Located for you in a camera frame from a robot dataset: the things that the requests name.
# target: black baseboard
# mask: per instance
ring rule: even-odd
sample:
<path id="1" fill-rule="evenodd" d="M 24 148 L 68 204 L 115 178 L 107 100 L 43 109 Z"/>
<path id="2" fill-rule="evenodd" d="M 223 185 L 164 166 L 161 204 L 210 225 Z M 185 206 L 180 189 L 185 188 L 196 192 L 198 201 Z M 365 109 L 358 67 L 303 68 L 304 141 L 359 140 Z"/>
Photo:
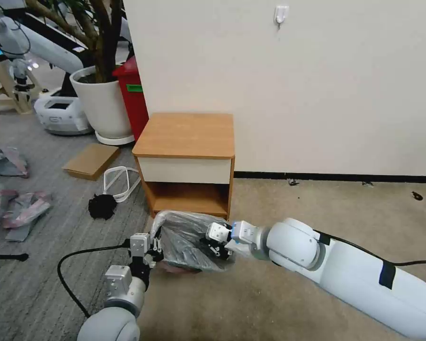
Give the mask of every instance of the black baseboard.
<path id="1" fill-rule="evenodd" d="M 426 183 L 426 176 L 416 175 L 363 175 L 363 174 L 318 174 L 318 173 L 275 173 L 235 171 L 237 179 L 297 179 L 329 181 L 365 181 L 365 182 L 413 182 Z"/>

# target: gray carpet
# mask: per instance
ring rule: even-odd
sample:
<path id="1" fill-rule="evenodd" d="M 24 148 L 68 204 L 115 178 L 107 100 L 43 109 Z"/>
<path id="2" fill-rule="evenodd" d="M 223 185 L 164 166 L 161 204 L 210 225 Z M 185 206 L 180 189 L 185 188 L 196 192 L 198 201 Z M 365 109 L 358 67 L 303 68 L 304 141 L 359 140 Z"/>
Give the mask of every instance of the gray carpet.
<path id="1" fill-rule="evenodd" d="M 30 165 L 30 178 L 0 177 L 0 183 L 21 193 L 42 190 L 53 194 L 53 207 L 24 242 L 6 242 L 6 231 L 0 227 L 0 253 L 30 254 L 26 262 L 0 260 L 0 341 L 75 340 L 84 316 L 57 278 L 59 259 L 72 251 L 119 244 L 145 226 L 148 212 L 141 186 L 118 204 L 108 221 L 89 216 L 88 201 L 102 191 L 102 178 L 96 182 L 72 178 L 62 166 L 95 141 L 92 135 L 50 135 L 34 116 L 0 115 L 0 145 L 17 147 Z M 133 167 L 131 147 L 121 149 L 113 166 Z M 93 312 L 104 302 L 104 272 L 110 264 L 126 261 L 125 250 L 102 251 L 75 256 L 62 271 Z"/>

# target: red trash bin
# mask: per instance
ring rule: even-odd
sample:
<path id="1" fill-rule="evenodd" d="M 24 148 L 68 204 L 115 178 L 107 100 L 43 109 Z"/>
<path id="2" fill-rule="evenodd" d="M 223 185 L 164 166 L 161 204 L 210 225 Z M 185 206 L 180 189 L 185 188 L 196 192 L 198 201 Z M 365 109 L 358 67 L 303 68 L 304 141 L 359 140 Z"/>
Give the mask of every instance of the red trash bin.
<path id="1" fill-rule="evenodd" d="M 128 112 L 129 123 L 137 141 L 148 122 L 147 106 L 137 69 L 136 57 L 131 57 L 113 73 L 118 78 L 124 105 Z"/>

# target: black cable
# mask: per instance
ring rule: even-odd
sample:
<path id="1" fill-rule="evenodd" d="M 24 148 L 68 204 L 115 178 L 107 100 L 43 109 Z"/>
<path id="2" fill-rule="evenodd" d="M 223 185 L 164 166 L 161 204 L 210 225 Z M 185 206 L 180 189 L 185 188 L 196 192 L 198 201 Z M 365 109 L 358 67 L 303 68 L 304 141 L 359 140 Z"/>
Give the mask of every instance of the black cable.
<path id="1" fill-rule="evenodd" d="M 89 318 L 90 317 L 90 313 L 87 311 L 87 309 L 84 307 L 84 305 L 79 301 L 79 299 L 76 297 L 76 295 L 72 292 L 72 290 L 70 289 L 70 287 L 68 286 L 68 284 L 66 284 L 66 281 L 65 281 L 65 279 L 63 278 L 63 275 L 62 275 L 62 264 L 63 264 L 63 262 L 66 259 L 68 259 L 69 257 L 71 257 L 71 256 L 75 256 L 75 255 L 82 254 L 82 253 L 90 253 L 90 252 L 96 252 L 96 251 L 114 250 L 114 249 L 121 249 L 121 248 L 125 248 L 125 249 L 129 248 L 129 239 L 126 239 L 120 245 L 105 246 L 105 247 L 101 247 L 101 248 L 85 249 L 85 250 L 75 251 L 75 252 L 67 254 L 62 259 L 60 259 L 60 261 L 58 262 L 58 265 L 57 265 L 58 278 L 59 278 L 60 282 L 62 283 L 63 287 L 65 288 L 66 292 L 70 295 L 70 297 L 77 304 L 77 306 L 82 310 L 82 312 L 84 313 L 85 317 Z"/>
<path id="2" fill-rule="evenodd" d="M 353 247 L 355 247 L 355 248 L 357 248 L 357 249 L 359 249 L 359 250 L 361 250 L 363 252 L 366 252 L 366 253 L 370 254 L 371 256 L 374 256 L 375 258 L 378 258 L 378 259 L 380 259 L 382 261 L 388 262 L 388 263 L 390 263 L 390 264 L 392 264 L 394 266 L 402 267 L 402 266 L 409 266 L 409 265 L 426 264 L 426 260 L 413 260 L 413 261 L 409 261 L 409 262 L 395 263 L 395 262 L 386 260 L 386 259 L 384 259 L 384 258 L 382 258 L 380 256 L 377 256 L 375 253 L 369 251 L 368 249 L 365 249 L 364 247 L 362 247 L 360 245 L 357 245 L 357 244 L 355 244 L 353 242 L 350 242 L 347 239 L 336 237 L 336 236 L 333 236 L 332 234 L 328 234 L 328 233 L 317 231 L 317 230 L 314 230 L 314 231 L 316 231 L 318 233 L 321 233 L 321 234 L 327 236 L 328 238 L 331 238 L 331 239 L 337 240 L 339 242 L 344 242 L 346 244 L 349 244 L 349 245 L 351 245 L 351 246 L 353 246 Z"/>
<path id="3" fill-rule="evenodd" d="M 31 43 L 31 41 L 30 41 L 30 39 L 28 38 L 28 36 L 27 36 L 27 34 L 24 32 L 24 30 L 22 29 L 22 27 L 20 26 L 20 24 L 19 24 L 19 26 L 18 26 L 18 29 L 20 29 L 20 31 L 22 32 L 22 34 L 25 36 L 25 38 L 27 39 L 27 42 L 28 42 L 28 48 L 27 48 L 27 50 L 25 51 L 25 52 L 21 52 L 21 53 L 14 53 L 14 52 L 9 52 L 9 51 L 5 51 L 5 50 L 3 50 L 2 48 L 1 48 L 1 45 L 0 45 L 0 51 L 2 52 L 2 53 L 5 53 L 5 54 L 13 54 L 13 55 L 24 55 L 24 54 L 27 54 L 27 53 L 29 53 L 30 52 L 30 50 L 31 50 L 31 48 L 32 48 L 32 43 Z"/>

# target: white drawer front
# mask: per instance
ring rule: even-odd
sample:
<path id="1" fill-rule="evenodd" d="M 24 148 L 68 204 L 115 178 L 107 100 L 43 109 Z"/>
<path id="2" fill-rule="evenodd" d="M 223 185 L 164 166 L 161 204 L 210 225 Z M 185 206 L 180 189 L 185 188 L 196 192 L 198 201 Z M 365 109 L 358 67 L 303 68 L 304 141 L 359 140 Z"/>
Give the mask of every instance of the white drawer front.
<path id="1" fill-rule="evenodd" d="M 145 181 L 228 184 L 231 160 L 138 158 Z"/>

